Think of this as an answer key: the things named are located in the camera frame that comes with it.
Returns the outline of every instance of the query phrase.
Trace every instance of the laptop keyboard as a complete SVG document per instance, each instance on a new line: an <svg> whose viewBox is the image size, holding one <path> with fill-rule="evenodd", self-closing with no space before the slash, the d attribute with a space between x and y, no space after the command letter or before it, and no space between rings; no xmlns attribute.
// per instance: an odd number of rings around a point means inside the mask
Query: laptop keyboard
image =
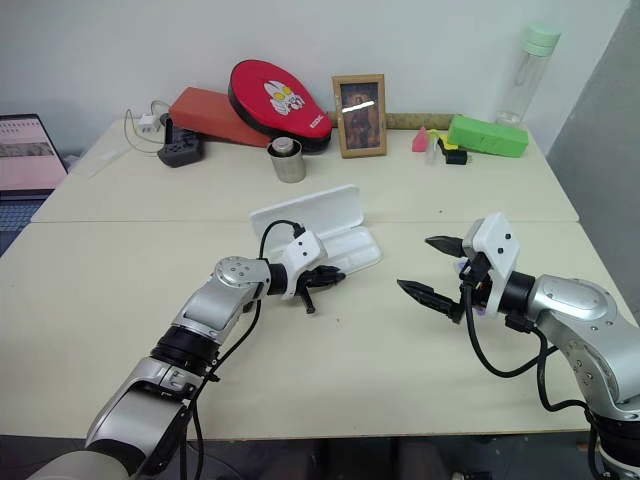
<svg viewBox="0 0 640 480"><path fill-rule="evenodd" d="M24 201L0 204L0 232L19 232L29 225L42 201Z"/></svg>

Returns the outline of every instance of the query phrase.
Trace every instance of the open plastic case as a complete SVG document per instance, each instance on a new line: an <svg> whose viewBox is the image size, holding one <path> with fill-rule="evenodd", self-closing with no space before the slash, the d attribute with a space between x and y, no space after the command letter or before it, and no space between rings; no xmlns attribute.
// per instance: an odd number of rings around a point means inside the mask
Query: open plastic case
<svg viewBox="0 0 640 480"><path fill-rule="evenodd" d="M360 189L355 185L304 195L287 202L252 212L251 226L258 240L274 220L291 220L315 233L327 251L323 265L338 267L345 275L380 261L376 241L362 226L364 215ZM293 240L289 225L276 225L265 242L265 256L278 262L285 245Z"/></svg>

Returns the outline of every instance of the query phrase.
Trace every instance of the cartoon print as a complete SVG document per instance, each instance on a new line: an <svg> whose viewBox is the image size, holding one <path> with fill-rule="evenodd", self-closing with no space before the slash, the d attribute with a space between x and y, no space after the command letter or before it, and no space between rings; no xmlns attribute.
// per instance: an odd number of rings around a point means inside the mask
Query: cartoon print
<svg viewBox="0 0 640 480"><path fill-rule="evenodd" d="M271 105L280 115L288 115L293 110L300 110L304 100L284 83L271 80L264 84L264 89L271 96Z"/></svg>

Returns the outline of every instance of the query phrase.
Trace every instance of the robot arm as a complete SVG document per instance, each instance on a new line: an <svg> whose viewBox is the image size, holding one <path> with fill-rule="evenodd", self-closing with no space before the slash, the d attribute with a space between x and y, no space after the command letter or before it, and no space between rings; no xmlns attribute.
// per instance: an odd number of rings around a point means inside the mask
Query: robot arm
<svg viewBox="0 0 640 480"><path fill-rule="evenodd" d="M584 280L550 275L536 279L516 272L519 245L502 214L478 220L464 239L438 236L426 241L443 253L467 257L460 273L460 302L417 282L399 280L401 288L455 323L463 313L468 323L473 322L471 303L488 314L505 314L510 328L535 331L545 345L546 340L552 342L572 366L588 407L585 414L600 436L600 453L608 472L600 475L593 468L594 476L640 478L640 329L620 315L611 295ZM542 362L538 358L516 371L522 373L537 364L542 377L538 378L539 389L541 385L544 389L544 361L549 353L541 355ZM541 399L546 400L542 392ZM584 405L579 401L568 404ZM559 409L548 407L547 401L545 408Z"/></svg>
<svg viewBox="0 0 640 480"><path fill-rule="evenodd" d="M324 258L322 243L306 231L285 247L282 263L220 260L151 354L138 362L102 408L89 429L85 450L59 457L30 479L115 480L164 470L186 433L192 403L216 368L218 349L238 317L265 295L302 295L310 302L307 287L344 279L335 267L310 270Z"/></svg>

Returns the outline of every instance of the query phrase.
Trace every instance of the clear plastic bottle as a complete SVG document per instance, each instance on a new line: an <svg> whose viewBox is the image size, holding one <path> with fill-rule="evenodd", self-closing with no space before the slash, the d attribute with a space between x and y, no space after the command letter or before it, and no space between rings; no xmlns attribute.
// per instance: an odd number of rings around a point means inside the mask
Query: clear plastic bottle
<svg viewBox="0 0 640 480"><path fill-rule="evenodd" d="M496 117L497 124L508 127L520 125L559 38L559 32L539 25L527 28L515 75Z"/></svg>

